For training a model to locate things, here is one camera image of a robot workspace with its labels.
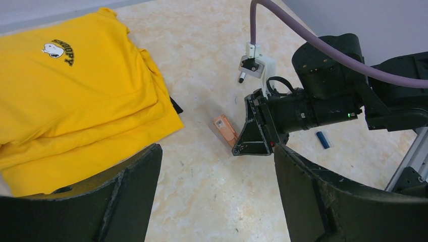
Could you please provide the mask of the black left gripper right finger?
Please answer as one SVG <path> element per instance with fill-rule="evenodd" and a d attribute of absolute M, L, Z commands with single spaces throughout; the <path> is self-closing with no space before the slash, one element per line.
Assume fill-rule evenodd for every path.
<path fill-rule="evenodd" d="M 283 144 L 274 162 L 291 241 L 427 241 L 426 198 L 363 185 Z"/>

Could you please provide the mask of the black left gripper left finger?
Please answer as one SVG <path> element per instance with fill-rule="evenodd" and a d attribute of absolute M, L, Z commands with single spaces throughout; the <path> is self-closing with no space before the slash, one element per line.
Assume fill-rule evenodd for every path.
<path fill-rule="evenodd" d="M 162 157 L 152 144 L 51 194 L 1 196 L 1 241 L 144 241 Z"/>

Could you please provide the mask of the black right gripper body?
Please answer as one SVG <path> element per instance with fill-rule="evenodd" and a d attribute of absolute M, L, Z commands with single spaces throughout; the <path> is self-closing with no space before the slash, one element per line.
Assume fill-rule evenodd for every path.
<path fill-rule="evenodd" d="M 255 119 L 265 132 L 265 138 L 268 144 L 287 144 L 289 141 L 288 133 L 279 133 L 274 124 L 274 120 L 267 104 L 267 99 L 263 96 L 262 90 L 257 89 L 246 97 L 249 105 L 246 121 Z"/>

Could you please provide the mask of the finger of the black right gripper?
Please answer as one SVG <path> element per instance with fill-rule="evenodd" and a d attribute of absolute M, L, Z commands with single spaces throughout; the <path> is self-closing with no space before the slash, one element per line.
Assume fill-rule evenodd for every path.
<path fill-rule="evenodd" d="M 245 122 L 238 141 L 232 148 L 234 156 L 254 155 L 269 156 L 272 149 L 268 147 L 265 132 L 255 119 Z"/>

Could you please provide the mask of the white marker pen black tip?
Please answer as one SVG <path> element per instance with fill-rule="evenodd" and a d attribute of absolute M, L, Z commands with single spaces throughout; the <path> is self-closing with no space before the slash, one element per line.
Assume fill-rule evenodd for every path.
<path fill-rule="evenodd" d="M 243 83 L 246 77 L 246 73 L 245 72 L 241 72 L 240 76 L 238 78 L 238 83 Z"/>

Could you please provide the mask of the orange highlighter pen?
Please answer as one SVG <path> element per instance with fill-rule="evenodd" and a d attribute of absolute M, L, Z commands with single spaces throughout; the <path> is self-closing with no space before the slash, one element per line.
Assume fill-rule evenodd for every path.
<path fill-rule="evenodd" d="M 228 143 L 228 145 L 233 148 L 238 141 L 238 134 L 232 127 L 231 123 L 228 121 L 227 117 L 224 114 L 217 116 L 214 118 L 213 124 Z"/>

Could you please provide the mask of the blue pen cap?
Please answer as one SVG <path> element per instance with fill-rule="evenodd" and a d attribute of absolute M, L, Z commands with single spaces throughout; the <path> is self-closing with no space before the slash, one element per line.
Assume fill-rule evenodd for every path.
<path fill-rule="evenodd" d="M 323 134 L 323 132 L 322 131 L 318 131 L 315 134 L 316 134 L 319 142 L 321 143 L 322 147 L 324 149 L 329 149 L 330 148 L 330 144 L 329 144 L 326 136 Z"/>

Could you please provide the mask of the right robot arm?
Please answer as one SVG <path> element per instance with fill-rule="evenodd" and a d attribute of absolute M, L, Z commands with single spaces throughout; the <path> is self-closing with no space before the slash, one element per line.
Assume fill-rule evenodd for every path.
<path fill-rule="evenodd" d="M 309 43 L 292 56 L 301 82 L 266 78 L 245 98 L 246 121 L 235 156 L 270 155 L 290 133 L 357 119 L 364 113 L 370 130 L 389 132 L 427 126 L 427 89 L 385 83 L 360 74 Z"/>

